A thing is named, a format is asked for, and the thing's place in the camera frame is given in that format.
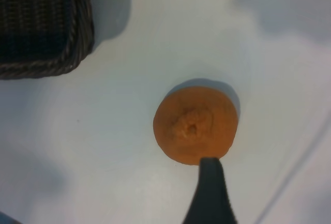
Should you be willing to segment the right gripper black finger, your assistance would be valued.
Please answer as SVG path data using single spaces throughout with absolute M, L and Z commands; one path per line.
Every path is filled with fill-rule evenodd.
M 219 159 L 200 160 L 198 185 L 183 223 L 237 223 Z

